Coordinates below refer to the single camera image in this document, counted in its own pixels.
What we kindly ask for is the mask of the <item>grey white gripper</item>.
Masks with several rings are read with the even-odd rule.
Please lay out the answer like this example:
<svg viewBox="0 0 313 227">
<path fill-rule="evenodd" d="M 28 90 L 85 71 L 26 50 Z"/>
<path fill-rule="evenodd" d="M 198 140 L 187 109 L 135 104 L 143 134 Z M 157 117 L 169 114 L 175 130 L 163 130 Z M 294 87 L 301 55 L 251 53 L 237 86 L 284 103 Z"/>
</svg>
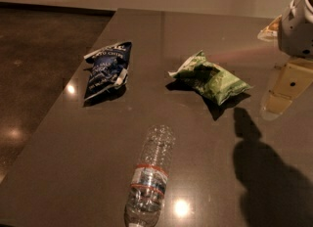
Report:
<svg viewBox="0 0 313 227">
<path fill-rule="evenodd" d="M 298 58 L 290 58 L 275 68 L 270 77 L 260 109 L 266 120 L 282 115 L 313 83 L 313 62 L 306 60 L 313 58 L 313 0 L 291 0 L 283 14 L 257 35 L 266 42 L 277 37 L 280 50 Z"/>
</svg>

